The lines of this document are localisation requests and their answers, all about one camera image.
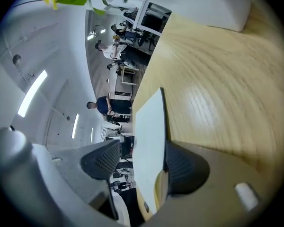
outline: ceiling light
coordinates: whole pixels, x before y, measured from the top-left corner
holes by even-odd
[[[42,71],[42,73],[38,76],[38,78],[34,81],[30,89],[28,90],[27,94],[25,95],[21,106],[18,110],[18,114],[24,118],[25,114],[27,113],[28,106],[30,102],[32,101],[36,91],[41,86],[44,79],[47,77],[46,71]]]
[[[77,127],[78,119],[79,119],[79,114],[76,115],[74,127],[73,127],[73,129],[72,129],[72,135],[71,135],[71,137],[72,137],[73,139],[75,138],[75,132],[76,132],[76,127]]]
[[[93,142],[93,131],[94,131],[94,128],[91,128],[90,142]]]
[[[90,40],[90,39],[92,39],[94,37],[94,35],[89,35],[89,36],[87,36],[87,40]]]

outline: desk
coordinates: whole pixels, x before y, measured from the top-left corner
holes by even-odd
[[[124,73],[128,73],[128,74],[134,74],[136,71],[138,71],[139,69],[137,68],[131,68],[128,66],[121,66],[122,67],[122,74],[121,74],[121,83],[123,84],[128,84],[128,85],[137,85],[136,83],[132,83],[132,82],[125,82],[123,81],[124,79]]]
[[[166,100],[167,139],[238,156],[271,189],[279,186],[284,177],[284,37],[259,3],[252,4],[241,33],[172,13],[135,97],[133,124],[159,87]],[[138,186],[137,198],[149,219]]]

